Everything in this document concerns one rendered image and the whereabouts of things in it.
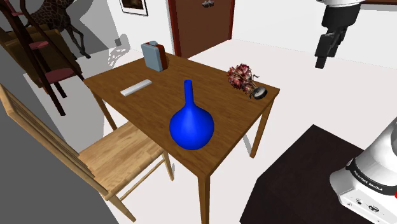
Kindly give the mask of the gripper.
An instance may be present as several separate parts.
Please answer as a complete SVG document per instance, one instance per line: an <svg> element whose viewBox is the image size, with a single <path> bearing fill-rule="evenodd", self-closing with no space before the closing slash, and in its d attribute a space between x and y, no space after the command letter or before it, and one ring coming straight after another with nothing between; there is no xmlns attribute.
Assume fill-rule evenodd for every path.
<svg viewBox="0 0 397 224"><path fill-rule="evenodd" d="M331 7L327 6L321 25L329 31L328 34L322 34L316 48L315 56L317 57L315 68L322 69L328 57L334 57L337 49L343 42L347 29L339 29L348 27L356 22L361 4Z"/></svg>

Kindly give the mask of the black round clock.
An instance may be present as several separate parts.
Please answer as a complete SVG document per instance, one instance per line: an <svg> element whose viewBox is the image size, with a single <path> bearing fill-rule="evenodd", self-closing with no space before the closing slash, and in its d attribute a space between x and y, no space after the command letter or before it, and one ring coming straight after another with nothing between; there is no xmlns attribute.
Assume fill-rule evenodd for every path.
<svg viewBox="0 0 397 224"><path fill-rule="evenodd" d="M264 98L268 93L268 90L265 87L256 87L249 95L249 98L252 97L256 100Z"/></svg>

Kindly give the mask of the dried red flower bunch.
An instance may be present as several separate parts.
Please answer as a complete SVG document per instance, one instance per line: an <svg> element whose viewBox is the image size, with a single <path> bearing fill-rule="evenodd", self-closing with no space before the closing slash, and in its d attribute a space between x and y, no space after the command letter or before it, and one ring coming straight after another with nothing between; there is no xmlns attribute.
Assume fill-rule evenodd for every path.
<svg viewBox="0 0 397 224"><path fill-rule="evenodd" d="M251 94L254 91L256 85L253 81L257 77L246 64L230 67L228 70L228 82L233 88L241 89L245 94Z"/></svg>

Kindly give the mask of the brown door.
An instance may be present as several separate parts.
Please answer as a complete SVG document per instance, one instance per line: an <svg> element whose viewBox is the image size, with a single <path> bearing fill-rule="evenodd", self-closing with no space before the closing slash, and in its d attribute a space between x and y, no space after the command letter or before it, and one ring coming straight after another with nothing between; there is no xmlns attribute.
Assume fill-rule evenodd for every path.
<svg viewBox="0 0 397 224"><path fill-rule="evenodd" d="M167 0L174 54L190 58L232 38L235 0Z"/></svg>

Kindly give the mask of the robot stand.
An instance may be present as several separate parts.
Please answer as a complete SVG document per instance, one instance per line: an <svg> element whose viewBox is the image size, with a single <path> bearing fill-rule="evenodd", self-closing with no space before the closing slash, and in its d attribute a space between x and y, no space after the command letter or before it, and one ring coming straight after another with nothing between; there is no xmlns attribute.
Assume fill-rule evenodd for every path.
<svg viewBox="0 0 397 224"><path fill-rule="evenodd" d="M344 207L330 184L363 151L312 125L257 179L240 224L374 224Z"/></svg>

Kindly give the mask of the blue round vase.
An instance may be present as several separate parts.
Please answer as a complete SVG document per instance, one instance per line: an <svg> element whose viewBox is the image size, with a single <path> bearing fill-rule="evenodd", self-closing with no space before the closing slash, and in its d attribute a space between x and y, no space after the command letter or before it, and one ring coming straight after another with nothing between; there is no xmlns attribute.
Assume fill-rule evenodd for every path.
<svg viewBox="0 0 397 224"><path fill-rule="evenodd" d="M204 147L214 133L214 120L211 114L194 102L192 80L184 81L185 105L175 113L169 123L172 139L186 150Z"/></svg>

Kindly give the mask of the white flat remote control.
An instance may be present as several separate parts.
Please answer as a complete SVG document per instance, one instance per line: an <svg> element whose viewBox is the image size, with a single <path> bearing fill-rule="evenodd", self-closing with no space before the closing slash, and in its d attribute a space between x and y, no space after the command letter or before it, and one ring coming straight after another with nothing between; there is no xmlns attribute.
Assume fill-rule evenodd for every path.
<svg viewBox="0 0 397 224"><path fill-rule="evenodd" d="M122 90L120 93L123 96L128 96L130 94L133 94L134 92L137 92L138 90L147 87L148 85L152 84L152 81L149 79L140 81L139 83L136 83L135 85L130 86L129 88L126 88L125 90Z"/></svg>

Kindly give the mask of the light wooden chair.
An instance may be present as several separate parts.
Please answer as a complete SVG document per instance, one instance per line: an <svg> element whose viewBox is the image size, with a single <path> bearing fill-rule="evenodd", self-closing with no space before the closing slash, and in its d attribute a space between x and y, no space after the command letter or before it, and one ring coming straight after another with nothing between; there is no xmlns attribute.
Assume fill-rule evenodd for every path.
<svg viewBox="0 0 397 224"><path fill-rule="evenodd" d="M2 84L0 101L10 118L133 222L122 200L162 164L174 180L169 154L131 122L78 153Z"/></svg>

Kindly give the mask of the dark chair with red seat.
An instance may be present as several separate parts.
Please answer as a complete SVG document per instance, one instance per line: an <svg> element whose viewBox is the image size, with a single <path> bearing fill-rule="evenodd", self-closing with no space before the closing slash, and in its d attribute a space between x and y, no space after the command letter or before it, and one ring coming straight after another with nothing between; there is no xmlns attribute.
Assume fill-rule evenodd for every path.
<svg viewBox="0 0 397 224"><path fill-rule="evenodd" d="M24 27L20 16L25 16L30 22L32 18L26 10L25 0L20 0L20 3L23 10L16 11L9 0L0 0L0 12L13 29L6 32L0 27L0 45L31 80L47 92L59 114L64 116L66 113L52 90L52 85L65 98L66 93L60 82L73 76L83 80L81 68L76 59L66 55L70 49L58 30L35 22L30 27Z"/></svg>

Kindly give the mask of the giraffe figure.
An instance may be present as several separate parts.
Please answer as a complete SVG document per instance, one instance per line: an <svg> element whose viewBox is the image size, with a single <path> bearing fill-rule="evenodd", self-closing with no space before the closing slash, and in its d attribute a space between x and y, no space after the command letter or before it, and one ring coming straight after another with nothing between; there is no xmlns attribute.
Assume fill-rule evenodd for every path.
<svg viewBox="0 0 397 224"><path fill-rule="evenodd" d="M71 18L66 11L74 1L44 0L40 8L31 14L31 18L38 25L46 24L50 29L57 29L59 32L66 30L80 53L89 59L91 56L85 50L84 34L71 24Z"/></svg>

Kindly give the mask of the framed wall picture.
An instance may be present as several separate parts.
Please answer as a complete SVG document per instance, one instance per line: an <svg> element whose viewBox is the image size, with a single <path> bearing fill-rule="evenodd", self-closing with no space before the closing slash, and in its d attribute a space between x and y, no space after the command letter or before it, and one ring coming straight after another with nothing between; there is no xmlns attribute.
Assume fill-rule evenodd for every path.
<svg viewBox="0 0 397 224"><path fill-rule="evenodd" d="M124 13L148 16L145 0L119 0Z"/></svg>

